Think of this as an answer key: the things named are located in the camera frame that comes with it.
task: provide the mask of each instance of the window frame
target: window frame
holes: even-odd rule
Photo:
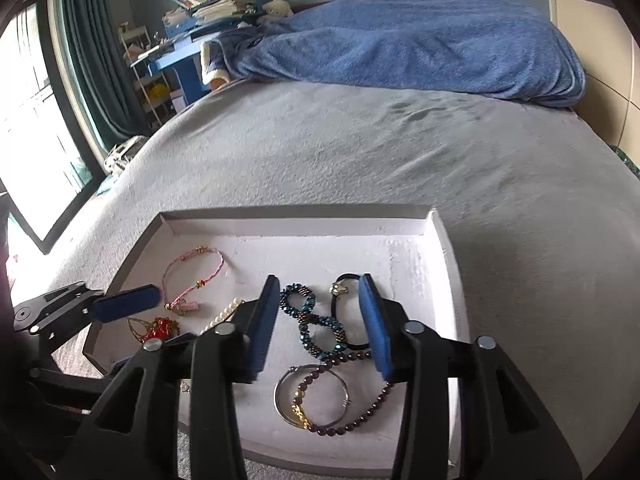
[[[69,101],[69,97],[66,94],[65,86],[62,82],[60,67],[58,66],[53,48],[51,28],[49,26],[48,0],[25,0],[20,7],[17,7],[15,14],[17,15],[18,13],[23,12],[34,4],[36,5],[36,16],[38,20],[38,33],[40,36],[42,56],[44,58],[45,66],[47,67],[47,75],[49,75],[49,83],[53,90],[53,95],[56,98],[56,102],[60,108],[60,113],[65,121],[71,139],[76,145],[76,148],[82,157],[82,161],[86,164],[87,169],[92,176],[91,180],[82,188],[80,193],[78,193],[67,205],[62,215],[60,215],[54,222],[44,238],[40,238],[35,233],[26,218],[11,199],[11,194],[8,193],[10,198],[10,211],[14,215],[14,218],[18,222],[20,228],[29,238],[31,238],[43,254],[49,254],[53,245],[55,245],[55,243],[60,239],[62,233],[69,226],[72,219],[78,214],[82,206],[98,190],[106,176],[100,166],[100,163],[95,158],[94,152],[92,152],[84,134],[82,133],[80,124],[78,123],[78,119],[76,118],[71,102]],[[5,186],[2,184],[2,180],[0,179],[0,189],[4,188]]]

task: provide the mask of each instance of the pink string bracelet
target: pink string bracelet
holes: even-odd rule
[[[218,265],[218,268],[208,278],[205,278],[204,280],[198,280],[197,282],[195,282],[194,285],[191,285],[189,288],[185,289],[171,303],[165,303],[164,304],[165,309],[171,312],[175,312],[176,314],[178,314],[178,316],[183,316],[184,314],[186,314],[191,310],[198,309],[198,303],[196,301],[187,302],[184,298],[190,292],[193,292],[197,288],[202,288],[203,286],[207,285],[207,283],[213,280],[213,278],[215,278],[220,273],[220,270],[222,270],[222,267],[225,264],[225,257],[222,255],[222,253],[219,250],[208,247],[206,245],[204,246],[199,245],[195,249],[187,251],[182,256],[178,256],[174,261],[172,261],[169,264],[169,266],[166,268],[164,275],[162,276],[162,296],[166,300],[168,298],[166,293],[166,277],[168,276],[169,271],[172,269],[172,267],[178,262],[184,262],[186,260],[193,258],[194,256],[198,256],[199,254],[204,254],[204,253],[215,253],[218,256],[220,256],[220,264]]]

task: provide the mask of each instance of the window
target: window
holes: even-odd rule
[[[48,253],[104,179],[62,85],[47,0],[28,0],[0,38],[0,189]]]

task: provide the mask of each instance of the gray fleece blanket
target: gray fleece blanket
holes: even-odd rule
[[[497,338],[592,471],[640,400],[640,184],[570,110],[233,84],[152,137],[47,285],[106,288],[162,210],[300,203],[436,206],[472,334]],[[82,371],[80,349],[63,367]]]

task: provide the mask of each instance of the blue blanket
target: blue blanket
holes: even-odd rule
[[[576,104],[584,70],[536,10],[505,0],[337,0],[212,40],[210,70]]]

